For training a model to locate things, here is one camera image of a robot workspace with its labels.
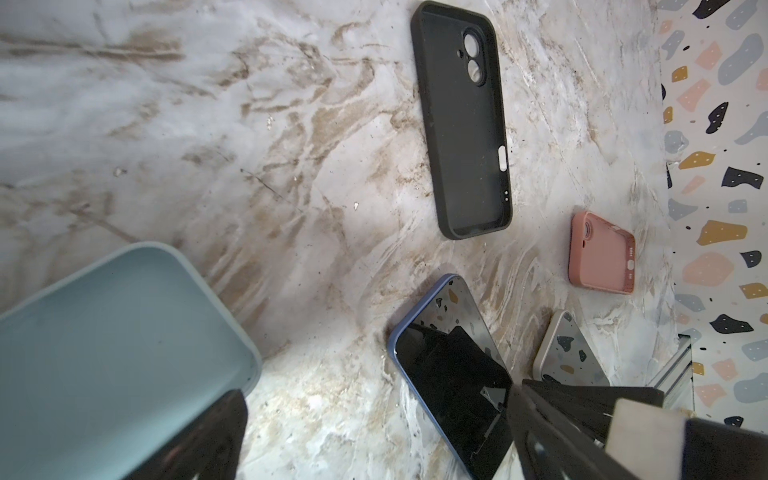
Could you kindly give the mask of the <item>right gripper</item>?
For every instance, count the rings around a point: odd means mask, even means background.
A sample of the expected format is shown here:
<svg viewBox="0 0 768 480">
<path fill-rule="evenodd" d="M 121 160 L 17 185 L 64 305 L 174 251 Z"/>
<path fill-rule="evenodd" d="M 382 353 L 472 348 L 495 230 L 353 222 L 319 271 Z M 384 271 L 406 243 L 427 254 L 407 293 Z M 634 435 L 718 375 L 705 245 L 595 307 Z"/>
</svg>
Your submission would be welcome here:
<svg viewBox="0 0 768 480">
<path fill-rule="evenodd" d="M 656 407 L 665 399 L 663 391 L 647 386 L 569 386 L 526 379 L 522 387 L 534 407 L 523 441 L 545 446 L 604 443 L 619 399 Z M 682 479 L 768 479 L 764 434 L 690 419 L 684 439 Z"/>
</svg>

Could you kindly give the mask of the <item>black phone case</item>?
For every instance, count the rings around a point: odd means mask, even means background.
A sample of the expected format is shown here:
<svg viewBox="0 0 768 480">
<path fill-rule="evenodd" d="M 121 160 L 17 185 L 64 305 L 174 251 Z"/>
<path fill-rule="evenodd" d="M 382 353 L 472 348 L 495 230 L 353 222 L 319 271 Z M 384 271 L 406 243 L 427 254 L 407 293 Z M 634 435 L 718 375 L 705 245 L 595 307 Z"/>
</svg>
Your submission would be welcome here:
<svg viewBox="0 0 768 480">
<path fill-rule="evenodd" d="M 452 240 L 503 230 L 513 207 L 495 29 L 424 1 L 411 35 L 439 228 Z"/>
</svg>

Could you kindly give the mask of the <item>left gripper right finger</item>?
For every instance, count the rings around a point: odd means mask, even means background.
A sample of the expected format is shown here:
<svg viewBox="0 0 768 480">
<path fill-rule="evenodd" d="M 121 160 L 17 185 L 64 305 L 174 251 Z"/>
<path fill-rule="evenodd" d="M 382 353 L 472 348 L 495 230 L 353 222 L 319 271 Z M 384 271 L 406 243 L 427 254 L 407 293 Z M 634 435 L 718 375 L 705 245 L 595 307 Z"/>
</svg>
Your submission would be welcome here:
<svg viewBox="0 0 768 480">
<path fill-rule="evenodd" d="M 512 387 L 507 420 L 526 479 L 635 477 L 528 386 Z"/>
</svg>

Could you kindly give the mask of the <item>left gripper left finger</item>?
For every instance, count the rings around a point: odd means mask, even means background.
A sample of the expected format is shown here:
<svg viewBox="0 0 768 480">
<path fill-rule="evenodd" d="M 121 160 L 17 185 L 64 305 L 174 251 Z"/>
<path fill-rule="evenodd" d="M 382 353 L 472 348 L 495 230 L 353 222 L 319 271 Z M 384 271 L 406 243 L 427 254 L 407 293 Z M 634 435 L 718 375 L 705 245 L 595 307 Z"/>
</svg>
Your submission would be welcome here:
<svg viewBox="0 0 768 480">
<path fill-rule="evenodd" d="M 129 479 L 234 479 L 248 410 L 230 390 L 137 467 Z"/>
</svg>

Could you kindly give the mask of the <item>blue smartphone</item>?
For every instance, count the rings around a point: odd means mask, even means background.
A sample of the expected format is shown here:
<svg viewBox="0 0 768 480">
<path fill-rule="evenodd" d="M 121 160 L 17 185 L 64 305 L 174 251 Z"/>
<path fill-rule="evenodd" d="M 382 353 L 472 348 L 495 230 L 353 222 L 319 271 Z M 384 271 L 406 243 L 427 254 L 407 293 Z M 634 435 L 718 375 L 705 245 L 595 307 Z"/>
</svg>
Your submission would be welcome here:
<svg viewBox="0 0 768 480">
<path fill-rule="evenodd" d="M 465 280 L 446 274 L 395 326 L 388 351 L 473 479 L 491 479 L 513 442 L 513 380 Z"/>
</svg>

